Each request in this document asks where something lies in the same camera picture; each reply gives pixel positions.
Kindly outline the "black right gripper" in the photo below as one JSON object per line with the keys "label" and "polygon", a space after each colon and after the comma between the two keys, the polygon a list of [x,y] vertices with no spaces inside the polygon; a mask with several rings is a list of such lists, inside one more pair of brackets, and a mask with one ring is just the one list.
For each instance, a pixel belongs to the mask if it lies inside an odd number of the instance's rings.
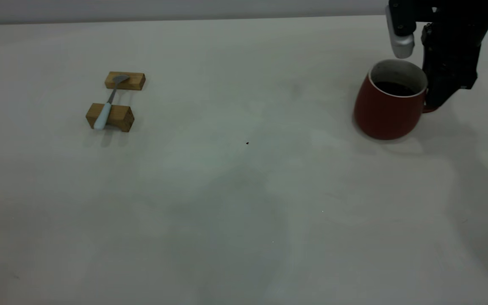
{"label": "black right gripper", "polygon": [[472,89],[482,48],[482,23],[462,21],[425,25],[423,71],[428,77],[425,110],[437,110],[457,89]]}

